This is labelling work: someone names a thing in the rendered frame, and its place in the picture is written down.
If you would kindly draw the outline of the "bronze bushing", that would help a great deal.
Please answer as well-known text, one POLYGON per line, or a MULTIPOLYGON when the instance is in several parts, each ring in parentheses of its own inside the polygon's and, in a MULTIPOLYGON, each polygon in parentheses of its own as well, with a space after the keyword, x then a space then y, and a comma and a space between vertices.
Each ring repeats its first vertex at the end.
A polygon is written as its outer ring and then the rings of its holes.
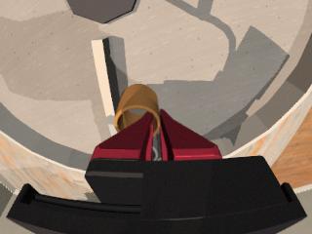
POLYGON ((160 130, 158 99, 155 92, 144 85, 132 85, 122 93, 114 119, 117 133, 132 125, 145 114, 134 114, 129 111, 136 108, 153 113, 153 136, 156 136, 160 130))

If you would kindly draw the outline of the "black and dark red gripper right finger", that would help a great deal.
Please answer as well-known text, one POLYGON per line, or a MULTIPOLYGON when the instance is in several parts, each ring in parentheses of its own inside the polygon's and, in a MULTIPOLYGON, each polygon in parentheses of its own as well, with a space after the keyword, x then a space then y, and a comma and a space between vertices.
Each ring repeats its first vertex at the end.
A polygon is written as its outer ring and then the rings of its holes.
POLYGON ((181 125, 164 109, 160 109, 160 146, 162 160, 167 160, 167 153, 171 161, 222 158, 216 144, 181 125))

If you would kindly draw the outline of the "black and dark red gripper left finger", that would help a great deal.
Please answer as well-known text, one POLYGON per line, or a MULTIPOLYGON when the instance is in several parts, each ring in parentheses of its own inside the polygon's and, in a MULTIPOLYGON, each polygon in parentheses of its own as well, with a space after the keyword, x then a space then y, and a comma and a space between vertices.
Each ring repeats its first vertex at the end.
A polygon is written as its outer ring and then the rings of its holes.
POLYGON ((94 158, 126 158, 152 161, 152 146, 153 113, 147 111, 138 121, 98 144, 91 160, 94 158))

